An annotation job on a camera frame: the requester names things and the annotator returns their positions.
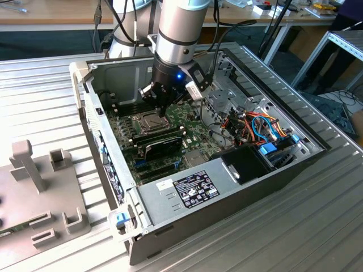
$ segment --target motherboard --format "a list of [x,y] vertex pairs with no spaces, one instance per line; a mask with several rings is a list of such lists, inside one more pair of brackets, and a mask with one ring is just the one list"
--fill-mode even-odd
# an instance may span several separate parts
[[170,106],[165,117],[154,110],[107,116],[138,185],[205,163],[223,149],[187,101]]

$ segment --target ribbed aluminum surface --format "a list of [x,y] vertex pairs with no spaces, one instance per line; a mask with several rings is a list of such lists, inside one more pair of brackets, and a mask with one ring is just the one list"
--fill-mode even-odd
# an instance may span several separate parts
[[363,61],[363,30],[333,31],[328,38]]
[[[333,149],[283,190],[133,267],[128,265],[124,246],[112,241],[104,222],[109,208],[76,115],[67,74],[67,63],[101,56],[0,62],[3,131],[12,138],[35,141],[36,155],[57,147],[71,151],[78,162],[78,180],[92,223],[87,235],[24,260],[9,271],[363,271],[362,150],[246,48],[236,43],[225,47]],[[239,81],[254,92],[246,78],[240,76]],[[1,153],[0,159],[6,162],[7,155]]]

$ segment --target chip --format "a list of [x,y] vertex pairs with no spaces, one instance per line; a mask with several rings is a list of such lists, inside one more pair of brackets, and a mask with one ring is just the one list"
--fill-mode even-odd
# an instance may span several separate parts
[[206,162],[205,157],[202,154],[200,154],[199,150],[192,150],[190,152],[187,152],[184,155],[184,157],[185,157],[186,161],[190,164],[191,167],[194,167],[194,166],[197,166],[197,165],[200,165],[200,164]]
[[145,132],[158,131],[162,129],[168,129],[169,123],[166,118],[160,118],[156,112],[145,113],[140,118],[142,129]]

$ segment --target blue latch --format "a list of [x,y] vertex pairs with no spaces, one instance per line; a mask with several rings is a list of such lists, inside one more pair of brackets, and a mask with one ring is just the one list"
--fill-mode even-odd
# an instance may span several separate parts
[[296,135],[296,134],[293,134],[291,136],[291,138],[293,138],[293,140],[294,140],[295,143],[298,143],[298,141],[300,141],[300,137],[298,135]]
[[267,155],[273,151],[276,151],[276,147],[273,145],[273,143],[266,143],[262,146],[260,146],[260,151],[263,155]]
[[121,227],[123,224],[125,224],[127,221],[130,221],[131,217],[127,212],[120,212],[119,214],[116,214],[116,226]]

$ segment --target power supply label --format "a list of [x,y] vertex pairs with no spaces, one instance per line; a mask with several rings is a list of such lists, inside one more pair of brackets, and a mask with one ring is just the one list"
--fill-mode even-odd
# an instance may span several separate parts
[[189,209],[219,195],[205,171],[174,181],[173,185]]

